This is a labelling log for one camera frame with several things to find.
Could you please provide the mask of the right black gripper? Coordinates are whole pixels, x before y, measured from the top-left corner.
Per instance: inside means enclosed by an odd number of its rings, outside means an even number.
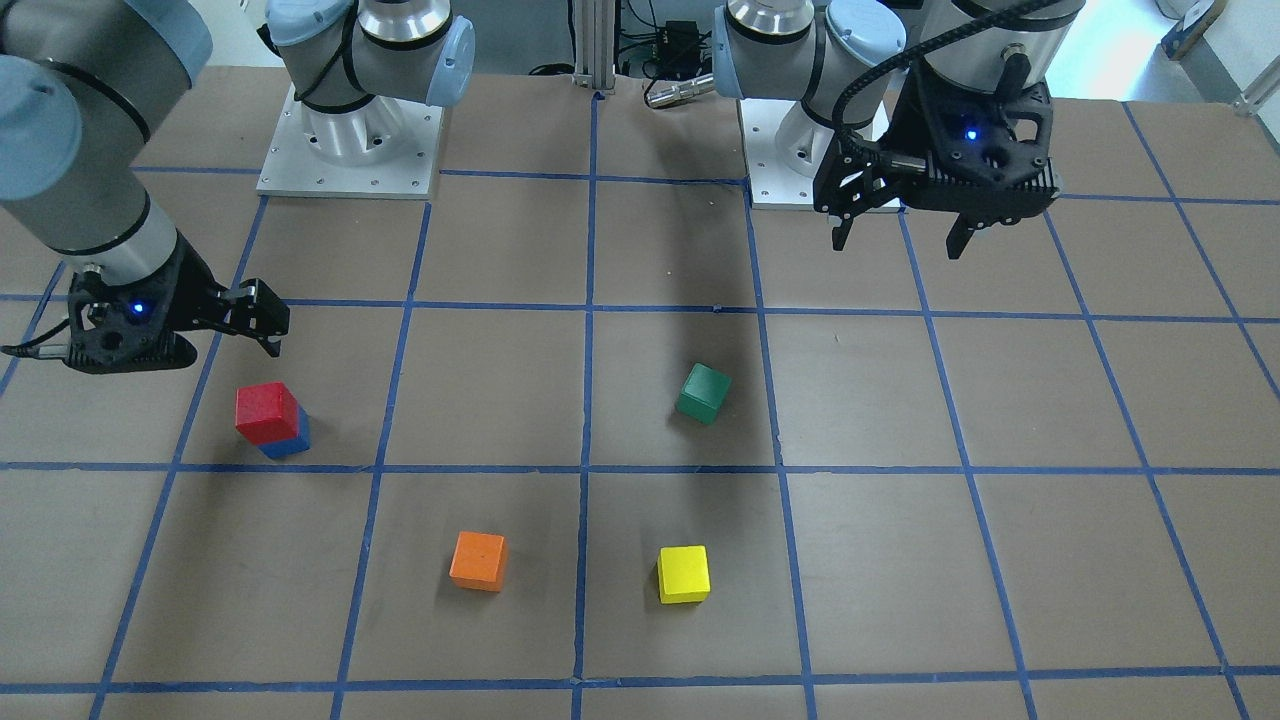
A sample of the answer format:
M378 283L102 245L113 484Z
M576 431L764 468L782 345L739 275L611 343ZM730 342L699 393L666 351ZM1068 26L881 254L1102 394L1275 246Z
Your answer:
M163 265L160 342L178 345L182 332L215 331L253 340L270 357L282 355L291 309L259 278L227 290L183 234Z

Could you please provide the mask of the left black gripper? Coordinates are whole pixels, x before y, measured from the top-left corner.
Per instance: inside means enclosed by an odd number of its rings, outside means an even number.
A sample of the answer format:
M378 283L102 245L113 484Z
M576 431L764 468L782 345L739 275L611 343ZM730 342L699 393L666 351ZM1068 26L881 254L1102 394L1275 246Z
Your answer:
M920 206L928 179L928 163L919 155L891 149L890 137L878 142L861 136L870 124L870 110L858 100L836 100L829 113L832 140L815 172L815 210L832 224L831 243L844 251L852 220L873 208L891 202ZM1001 215L959 213L946 236L947 259L956 261L973 237L1001 223Z

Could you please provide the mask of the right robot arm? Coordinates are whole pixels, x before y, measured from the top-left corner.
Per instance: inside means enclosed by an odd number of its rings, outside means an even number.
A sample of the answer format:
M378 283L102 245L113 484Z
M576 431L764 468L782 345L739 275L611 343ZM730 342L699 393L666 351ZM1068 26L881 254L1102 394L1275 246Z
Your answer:
M456 105L476 32L448 1L269 1L260 38L292 85L268 168L425 195L436 140L419 104ZM278 356L288 306L227 287L132 170L212 54L187 1L3 4L3 208L70 269L67 314L13 357L88 374L189 366L193 331Z

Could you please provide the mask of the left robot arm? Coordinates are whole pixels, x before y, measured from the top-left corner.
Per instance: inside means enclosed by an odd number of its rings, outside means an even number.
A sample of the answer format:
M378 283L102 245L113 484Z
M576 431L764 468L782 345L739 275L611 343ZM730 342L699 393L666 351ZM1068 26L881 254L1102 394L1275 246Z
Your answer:
M716 12L716 90L794 101L831 138L812 206L844 250L854 220L893 200L955 217L972 237L1059 197L1044 78L1080 1L927 1L923 37L879 1L728 1Z

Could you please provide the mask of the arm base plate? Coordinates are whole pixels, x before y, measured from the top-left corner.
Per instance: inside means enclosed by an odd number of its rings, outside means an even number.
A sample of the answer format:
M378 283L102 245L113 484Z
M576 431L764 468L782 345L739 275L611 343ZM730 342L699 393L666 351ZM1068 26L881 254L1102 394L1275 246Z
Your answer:
M739 119L753 206L812 211L814 177L832 131L787 100L744 99Z
M445 109L376 96L346 114L315 111L292 90L256 190L311 199L428 201L434 195Z

